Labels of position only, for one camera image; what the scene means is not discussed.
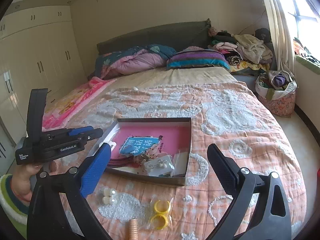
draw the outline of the striped sleeve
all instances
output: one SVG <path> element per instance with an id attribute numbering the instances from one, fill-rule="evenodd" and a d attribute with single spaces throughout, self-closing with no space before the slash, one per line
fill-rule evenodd
<path id="1" fill-rule="evenodd" d="M 15 228 L 27 238 L 28 207 L 11 190 L 12 175 L 0 178 L 0 204 Z"/>

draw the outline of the pink towel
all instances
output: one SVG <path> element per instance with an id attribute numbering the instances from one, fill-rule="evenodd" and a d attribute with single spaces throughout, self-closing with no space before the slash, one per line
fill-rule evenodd
<path id="1" fill-rule="evenodd" d="M 114 81 L 116 79 L 105 81 L 98 77 L 93 77 L 89 82 L 72 90 L 44 113 L 42 130 L 64 128 L 75 114 Z"/>

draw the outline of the striped pillow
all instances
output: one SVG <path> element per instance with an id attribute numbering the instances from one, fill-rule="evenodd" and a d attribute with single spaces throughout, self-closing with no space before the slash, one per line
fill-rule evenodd
<path id="1" fill-rule="evenodd" d="M 167 61 L 167 70 L 181 67 L 219 66 L 229 71 L 222 53 L 212 49 L 181 51 Z"/>

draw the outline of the curtain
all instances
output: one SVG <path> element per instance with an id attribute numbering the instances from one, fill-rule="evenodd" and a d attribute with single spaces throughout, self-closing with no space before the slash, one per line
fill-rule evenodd
<path id="1" fill-rule="evenodd" d="M 278 70 L 287 71 L 294 76 L 293 39 L 285 18 L 280 0 L 264 0 Z"/>

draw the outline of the pink paper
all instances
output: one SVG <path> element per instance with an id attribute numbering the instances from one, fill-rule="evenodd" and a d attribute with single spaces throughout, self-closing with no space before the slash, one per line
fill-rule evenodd
<path id="1" fill-rule="evenodd" d="M 117 145 L 113 149 L 111 158 L 123 158 L 123 155 L 119 154 L 120 148 L 124 144 L 128 137 L 147 137 L 152 136 L 158 138 L 163 136 L 159 144 L 159 151 L 166 152 L 172 157 L 179 152 L 188 152 L 190 143 L 190 130 L 185 126 L 124 126 L 121 127 L 115 137 L 112 139 Z"/>

